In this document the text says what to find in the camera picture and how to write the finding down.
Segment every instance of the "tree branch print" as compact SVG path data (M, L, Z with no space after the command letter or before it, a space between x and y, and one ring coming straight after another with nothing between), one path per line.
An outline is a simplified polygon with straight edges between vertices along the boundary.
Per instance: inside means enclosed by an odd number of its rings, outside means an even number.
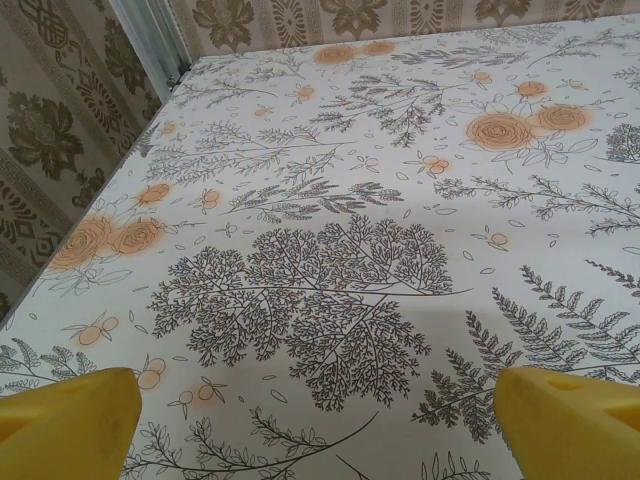
M205 247L171 267L149 307L154 336L195 321L187 346L203 366L232 367L249 345L265 361L286 345L291 377L304 378L324 410L356 394L386 406L394 392L407 395L407 375L418 376L430 347L394 298L461 293L431 232L352 215L346 228L276 229L253 247L246 257Z
M562 43L558 43L554 50L547 55L535 59L527 68L531 68L536 63L546 58L564 58L568 56L579 57L598 57L591 49L596 47L614 47L625 48L627 41L640 40L640 33L614 35L612 29L600 32L593 39L583 39L579 36L569 37ZM491 43L505 44L507 40L502 41L501 37L491 37L489 34L485 37ZM535 40L527 41L528 44L541 45ZM445 68L464 68L471 65L484 65L494 67L498 65L512 65L529 59L532 55L539 52L535 50L517 50L517 51L501 51L493 46L479 47L458 47L451 50L423 50L418 53L406 53L402 55L393 55L394 60L399 60L406 65L419 65L424 63L435 63Z
M533 180L533 188L509 188L507 182L491 180L483 177L471 177L475 186L464 185L460 179L445 179L435 182L436 193L443 198L451 200L462 197L475 197L478 192L485 196L495 195L497 200L491 200L493 208L511 209L521 202L533 203L532 208L536 217L541 220L549 220L554 213L564 212L599 212L617 215L618 218L609 217L603 220L591 221L591 226L586 233L596 236L598 233L612 234L617 230L632 230L640 228L640 215L637 213L640 204L633 203L629 197L618 199L618 192L585 183L580 193L564 193L558 186L558 182L546 180L537 175L529 177Z
M323 208L332 213L355 213L356 209L366 208L369 204L384 206L387 205L385 202L404 201L398 190L385 189L376 182L358 183L343 193L329 193L338 185L331 185L322 177L306 180L289 189L278 187L272 185L243 193L229 202L231 210L224 215L258 210L258 220L278 224L283 219L310 220Z
M258 171L275 169L276 175L284 175L284 183L295 185L306 180L307 175L318 175L335 160L342 161L338 149L357 142L325 143L319 139L317 129L298 126L293 129L269 128L260 130L253 138L239 125L231 122L214 122L200 132L195 152L173 144L153 151L146 179L148 181L173 180L188 185L198 180L208 180L233 169L236 175L250 176ZM298 149L324 149L317 155L307 156L304 162L285 162Z
M443 87L415 78L403 81L390 74L360 75L360 80L351 82L350 98L340 95L330 104L321 105L331 111L319 113L311 121L324 124L325 130L344 133L359 116L366 115L380 122L380 130L395 135L394 147L408 148L415 143L417 134L427 131L433 115L444 113L444 92L458 86Z
M607 135L607 158L611 162L640 163L640 127L622 123Z
M524 282L539 295L538 300L549 302L548 308L557 312L555 318L565 323L553 325L545 318L539 319L535 312L528 312L494 287L493 299L523 347L514 348L513 340L500 344L498 336L484 328L476 315L468 311L466 323L482 359L481 366L447 348L454 379L434 370L431 378L435 389L425 391L426 401L420 403L413 420L430 425L444 422L454 427L462 417L472 438L484 443L494 430L501 433L493 413L493 393L498 373L511 366L572 372L631 384L640 381L640 342L635 340L640 325L618 327L618 322L629 313L618 311L596 319L604 299L583 302L580 308L583 292L568 295L567 287L554 290L552 282L544 282L530 267L525 265L521 271ZM572 331L575 339L566 338L566 329ZM593 365L588 357L601 363Z
M20 378L0 386L0 397L6 396L3 395L4 392L32 390L40 386L42 381L55 383L96 370L96 366L83 352L76 352L74 355L67 348L54 346L52 353L38 355L25 341L19 338L12 338L11 341L15 346L0 345L0 376ZM51 376L38 371L43 362L53 367L50 370Z
M213 436L211 420L205 417L201 422L189 426L191 435L185 438L186 442L198 445L197 466L182 462L182 448L172 447L166 425L149 423L147 429L140 431L149 443L141 453L136 453L135 450L129 452L120 476L126 480L137 480L148 467L152 467L156 469L156 475L171 470L190 480L216 480L223 477L230 479L235 475L242 478L258 478L259 475L259 478L265 480L293 480L295 476L292 467L295 464L355 437L378 415L373 415L369 421L349 435L327 443L324 438L316 435L314 428L308 431L303 429L300 434L294 434L289 429L279 428L273 415L265 418L260 407L249 411L254 426L251 435L261 436L263 444L269 449L281 447L285 452L282 460L279 456L269 459L251 453L246 447L239 450L233 447L233 441L220 442Z
M184 108L189 103L197 100L208 100L206 108L211 108L215 105L220 105L225 100L232 98L243 98L249 94L257 93L263 95L271 95L277 97L277 95L267 92L266 90L255 90L250 88L240 87L240 83L234 80L224 80L220 78L214 78L211 80L211 85L203 88L199 88L197 85L191 83L184 83L178 90L178 93L173 95L178 108Z

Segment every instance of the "fern print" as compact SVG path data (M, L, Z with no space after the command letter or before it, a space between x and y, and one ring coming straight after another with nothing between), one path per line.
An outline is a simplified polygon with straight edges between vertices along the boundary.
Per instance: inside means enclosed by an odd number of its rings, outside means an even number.
M325 130L345 133L358 117L373 117L380 122L381 131L395 136L394 147L408 148L417 135L427 131L434 115L444 114L445 92L459 86L440 86L432 80L416 78L404 81L390 74L361 75L360 80L351 83L349 98L340 95L322 105L331 111L319 113L312 122L325 125Z
M343 161L339 148L357 143L326 143L320 139L317 129L305 126L263 129L254 138L228 121L214 122L200 134L195 151L184 149L180 143L153 150L146 179L189 185L229 170L234 175L248 177L273 169L276 175L284 176L284 183L295 185ZM286 160L294 153L298 157L299 152L306 151L313 153L304 162Z
M4 392L21 393L32 390L42 385L42 382L55 383L61 380L91 373L96 370L96 366L83 352L54 346L52 353L38 355L36 351L25 341L19 338L12 338L14 343L10 345L0 345L0 376L10 375L21 377L17 380L0 385L0 397ZM42 369L47 364L51 370L47 376Z
M447 200L454 198L473 198L477 193L485 196L496 196L491 200L493 208L511 209L520 203L532 203L533 213L543 221L549 220L556 212L586 212L610 214L602 220L592 220L586 233L595 237L598 233L612 234L619 230L635 230L640 228L640 203L633 203L630 198L618 199L618 192L585 183L579 193L564 193L558 182L546 180L537 175L529 177L533 187L509 188L507 182L497 179L472 177L473 186L465 185L460 179L445 179L435 182L435 192Z
M400 191L385 189L376 182L359 183L342 193L329 193L338 185L332 185L322 177L306 180L289 189L279 187L273 185L243 193L229 202L232 208L225 214L257 210L260 212L258 220L277 224L283 220L310 220L321 210L351 214L368 205L385 206L386 202L404 201L400 198Z
M291 377L304 378L324 410L355 394L386 406L407 395L430 347L394 299L461 293L431 232L355 214L348 227L277 229L253 247L246 257L206 247L171 267L149 307L154 336L195 321L188 347L203 366L232 367L250 346L266 361L286 346Z
M614 277L617 283L629 290L631 296L634 298L640 298L640 278L635 278L628 273L622 273L619 270L614 270L611 267L605 266L601 263L596 263L592 260L585 260L592 267L599 268L600 271L606 272L608 277Z
M462 418L474 441L485 443L495 431L501 433L493 413L493 394L498 373L511 366L531 366L576 373L603 380L636 384L640 381L640 325L620 328L629 315L617 311L598 315L604 299L588 302L583 292L554 288L528 266L523 266L524 282L538 294L538 300L555 313L553 323L529 312L494 287L493 299L522 347L514 340L501 343L497 335L482 326L468 311L469 335L481 358L480 365L468 361L455 350L445 350L453 375L434 370L435 389L425 391L425 402L412 419L430 425L444 423L455 427Z
M260 407L250 410L254 426L251 435L262 437L263 444L270 450L267 456L251 453L246 447L235 448L233 441L220 441L214 435L211 420L189 426L191 434L185 438L187 443L197 445L197 462L189 464L182 460L182 449L171 446L171 435L167 426L149 423L140 434L148 440L140 453L132 450L127 455L120 474L126 480L141 478L148 467L159 475L167 470L176 472L186 479L213 480L217 478L261 478L265 480L293 480L293 467L305 459L322 454L344 443L365 430L376 418L373 415L360 428L339 440L327 442L318 436L314 428L301 430L294 434L277 425L273 415L265 417Z
M336 457L344 463L352 472L358 475L358 480L373 480L366 476L351 463L347 462L340 455ZM454 460L451 452L447 453L447 463L442 462L440 465L440 457L438 454L434 454L433 460L430 465L427 466L425 462L422 462L420 468L420 478L422 480L489 480L491 474L480 469L480 462L477 460L473 463L473 467L470 468L467 465L466 460L460 457L458 461Z

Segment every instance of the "beige wall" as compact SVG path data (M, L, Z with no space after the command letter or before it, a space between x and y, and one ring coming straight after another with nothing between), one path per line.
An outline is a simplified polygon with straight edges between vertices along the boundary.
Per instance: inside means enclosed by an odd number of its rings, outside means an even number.
M108 0L0 0L0 318L160 102Z
M170 0L191 55L580 20L640 0Z

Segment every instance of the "patterned tablecloth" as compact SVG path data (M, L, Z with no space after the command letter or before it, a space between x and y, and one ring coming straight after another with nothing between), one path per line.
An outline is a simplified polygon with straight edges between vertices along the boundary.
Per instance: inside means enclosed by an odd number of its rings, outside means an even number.
M521 478L502 368L640 379L636 21L201 60L8 319L0 395L135 369L128 479Z

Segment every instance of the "yellow object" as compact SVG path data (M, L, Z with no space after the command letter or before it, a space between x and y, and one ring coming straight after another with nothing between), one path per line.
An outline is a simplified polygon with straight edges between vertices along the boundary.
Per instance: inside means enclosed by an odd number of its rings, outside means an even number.
M526 480L640 478L638 387L508 368L494 409Z
M117 480L141 408L128 368L0 399L0 479Z

